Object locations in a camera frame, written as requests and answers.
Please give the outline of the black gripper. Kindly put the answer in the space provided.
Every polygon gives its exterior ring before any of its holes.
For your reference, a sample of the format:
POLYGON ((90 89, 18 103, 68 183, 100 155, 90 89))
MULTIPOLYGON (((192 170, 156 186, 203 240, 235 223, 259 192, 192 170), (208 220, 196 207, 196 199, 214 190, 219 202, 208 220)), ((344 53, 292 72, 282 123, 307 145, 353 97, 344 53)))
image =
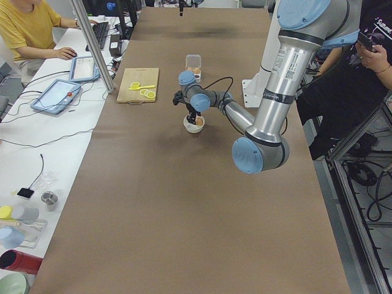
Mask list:
POLYGON ((189 111, 189 114, 187 115, 187 118, 186 118, 187 122, 189 124, 196 125, 198 112, 195 110, 195 108, 191 104, 186 103, 186 108, 189 111))

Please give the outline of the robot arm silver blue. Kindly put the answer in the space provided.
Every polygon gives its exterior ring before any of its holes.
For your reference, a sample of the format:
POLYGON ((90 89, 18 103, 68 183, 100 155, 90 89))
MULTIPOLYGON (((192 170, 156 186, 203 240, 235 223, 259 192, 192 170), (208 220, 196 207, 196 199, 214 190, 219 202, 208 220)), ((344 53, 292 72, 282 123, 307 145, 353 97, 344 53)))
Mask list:
POLYGON ((207 91, 185 70, 173 104, 185 104, 189 118, 218 108, 243 133, 232 147, 239 170, 257 174, 284 165, 290 150, 280 131, 306 68, 320 48, 338 48, 358 38, 361 1, 281 1, 277 21, 280 47, 263 91, 256 116, 252 116, 225 91, 207 91))

